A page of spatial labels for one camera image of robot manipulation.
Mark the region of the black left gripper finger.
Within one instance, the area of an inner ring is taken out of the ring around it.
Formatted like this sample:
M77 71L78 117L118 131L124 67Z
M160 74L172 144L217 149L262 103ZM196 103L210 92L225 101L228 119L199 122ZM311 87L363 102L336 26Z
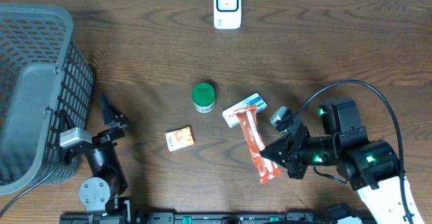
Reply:
M99 95L103 122L105 126L129 126L129 119L124 115L105 94Z
M75 123L73 122L72 118L68 115L67 111L65 109L62 109L59 112L59 127L58 127L59 133L64 133L72 128L75 128Z

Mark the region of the red Top chocolate bar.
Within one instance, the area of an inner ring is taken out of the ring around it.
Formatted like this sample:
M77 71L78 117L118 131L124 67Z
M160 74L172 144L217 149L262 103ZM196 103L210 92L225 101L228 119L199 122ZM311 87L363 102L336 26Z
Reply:
M265 150L265 145L259 133L257 106L251 105L236 109L234 114L239 119L250 157L259 174L260 183L264 184L281 175L281 169L276 163L261 156L261 151Z

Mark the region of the white Panadol box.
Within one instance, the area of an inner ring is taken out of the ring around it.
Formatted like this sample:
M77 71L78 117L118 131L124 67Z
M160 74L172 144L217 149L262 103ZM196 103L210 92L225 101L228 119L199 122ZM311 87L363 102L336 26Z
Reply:
M267 103L263 100L259 93L254 93L251 96L245 98L244 100L236 103L235 105L229 107L222 112L222 116L227 123L229 128L239 124L239 119L234 113L235 110L248 107L251 105L256 105L256 112L259 113L267 108Z

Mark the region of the orange tissue pack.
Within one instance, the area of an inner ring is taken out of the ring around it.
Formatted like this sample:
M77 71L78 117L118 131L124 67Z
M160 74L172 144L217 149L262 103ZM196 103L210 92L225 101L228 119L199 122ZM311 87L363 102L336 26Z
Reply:
M194 145L194 138L190 126L165 134L167 147L170 152Z

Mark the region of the green lid jar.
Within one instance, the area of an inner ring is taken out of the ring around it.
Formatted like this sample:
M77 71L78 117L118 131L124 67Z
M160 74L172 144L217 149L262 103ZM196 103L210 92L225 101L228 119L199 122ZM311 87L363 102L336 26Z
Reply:
M199 83L192 90L192 102L199 113L209 113L215 106L215 89L208 83Z

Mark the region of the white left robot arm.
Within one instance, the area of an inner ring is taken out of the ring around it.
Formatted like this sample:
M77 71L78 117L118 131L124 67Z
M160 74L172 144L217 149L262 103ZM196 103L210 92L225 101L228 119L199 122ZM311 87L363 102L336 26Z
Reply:
M119 209L118 197L128 188L115 146L116 141L126 135L124 130L130 127L129 119L105 94L100 94L99 102L107 129L95 136L76 126L64 109L60 111L61 161L69 165L74 159L84 155L92 171L92 176L84 180L78 190L85 214L73 217L73 222L106 221Z

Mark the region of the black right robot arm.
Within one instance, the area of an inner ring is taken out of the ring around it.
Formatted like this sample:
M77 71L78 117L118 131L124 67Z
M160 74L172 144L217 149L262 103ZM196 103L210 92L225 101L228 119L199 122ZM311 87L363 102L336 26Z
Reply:
M271 123L283 136L261 151L261 156L286 168L292 179L302 179L308 167L334 166L336 181L350 184L377 223L423 223L410 184L400 179L402 168L392 146L370 141L351 98L329 99L319 105L324 136L312 137L291 109L279 108Z

